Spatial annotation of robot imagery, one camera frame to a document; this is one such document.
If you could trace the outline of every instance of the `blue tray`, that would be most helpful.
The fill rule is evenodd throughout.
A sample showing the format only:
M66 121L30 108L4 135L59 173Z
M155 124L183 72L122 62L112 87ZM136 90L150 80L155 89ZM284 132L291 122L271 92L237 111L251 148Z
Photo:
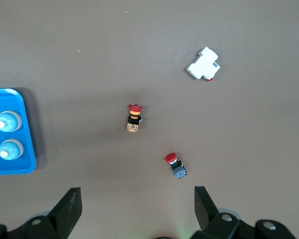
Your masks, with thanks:
M0 175L26 174L36 168L36 160L26 117L24 101L20 93L13 89L0 89L0 113L15 111L22 118L22 126L15 132L2 132L0 130L0 144L10 138L19 140L23 147L23 155L14 160L4 160L0 157Z

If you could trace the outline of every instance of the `gray floor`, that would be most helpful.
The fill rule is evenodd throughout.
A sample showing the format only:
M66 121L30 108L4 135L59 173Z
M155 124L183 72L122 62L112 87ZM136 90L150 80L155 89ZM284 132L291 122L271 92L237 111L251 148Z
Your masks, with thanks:
M205 46L213 82L185 70ZM204 185L246 223L299 238L299 0L1 0L6 87L26 99L38 161L0 176L10 230L81 186L71 239L187 239ZM124 128L131 103L144 107L138 133Z

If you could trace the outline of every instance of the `blue bottle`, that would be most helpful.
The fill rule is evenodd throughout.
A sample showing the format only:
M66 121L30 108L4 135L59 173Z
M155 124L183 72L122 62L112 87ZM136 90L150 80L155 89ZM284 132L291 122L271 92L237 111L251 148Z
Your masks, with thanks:
M14 111L0 113L0 130L3 132L14 132L22 126L20 115Z
M8 139L0 145L0 157L5 160L14 160L23 154L23 145L19 140Z

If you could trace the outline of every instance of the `red cap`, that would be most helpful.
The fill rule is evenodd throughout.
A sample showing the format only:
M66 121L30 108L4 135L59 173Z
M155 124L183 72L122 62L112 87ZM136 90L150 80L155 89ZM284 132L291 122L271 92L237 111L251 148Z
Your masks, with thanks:
M172 163L173 161L175 161L175 159L177 159L177 154L176 153L170 153L168 156L166 156L166 163Z
M143 107L141 105L138 105L138 104L130 105L130 111L141 112L142 109L143 109Z

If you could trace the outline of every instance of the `white bottle cap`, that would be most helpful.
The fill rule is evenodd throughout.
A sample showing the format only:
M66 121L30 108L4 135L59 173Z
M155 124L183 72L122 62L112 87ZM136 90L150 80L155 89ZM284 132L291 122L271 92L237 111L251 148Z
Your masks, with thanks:
M1 152L0 152L0 156L1 156L1 157L4 157L4 158L5 158L5 157L7 157L8 155L9 155L9 154L8 154L7 151L1 151Z
M0 128L4 128L5 127L5 122L0 121Z

